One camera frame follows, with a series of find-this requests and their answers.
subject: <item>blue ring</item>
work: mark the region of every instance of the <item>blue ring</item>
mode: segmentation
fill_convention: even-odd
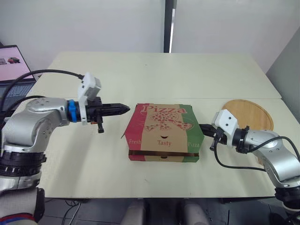
[[[75,106],[75,101],[74,100],[69,100],[69,112],[71,113],[72,117],[72,122],[76,123],[77,122],[77,116],[76,116],[76,106]]]

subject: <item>pizza illustration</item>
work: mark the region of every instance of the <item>pizza illustration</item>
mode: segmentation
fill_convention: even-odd
[[[171,129],[169,123],[175,124],[177,127],[183,130],[189,130],[193,127],[191,123],[185,123],[178,120],[178,114],[172,112],[158,112],[151,115],[151,120],[157,122],[155,125],[145,126],[145,130],[152,131],[155,128],[159,128],[160,130],[169,130]]]

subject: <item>floor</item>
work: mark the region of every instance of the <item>floor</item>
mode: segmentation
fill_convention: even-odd
[[[82,203],[72,225],[118,225],[127,207],[134,199],[91,199]],[[275,198],[232,202],[221,204],[217,198],[194,198],[192,201],[202,206],[211,225],[268,225],[270,212],[286,217],[281,202]],[[149,207],[148,225],[176,225],[176,207],[182,201],[179,198],[145,199]],[[39,225],[60,225],[66,211],[70,208],[64,200],[46,199],[45,215]],[[78,206],[66,216],[68,225]]]

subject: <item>laptop screen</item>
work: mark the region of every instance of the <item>laptop screen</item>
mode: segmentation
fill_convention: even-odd
[[[30,72],[17,46],[0,47],[0,82],[14,80]]]

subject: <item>laptop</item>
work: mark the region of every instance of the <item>laptop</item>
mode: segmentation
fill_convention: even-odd
[[[30,72],[18,46],[8,45],[0,47],[0,98],[2,101],[6,87],[19,76]],[[6,111],[17,100],[24,98],[36,80],[33,76],[18,82],[8,93],[3,111]]]

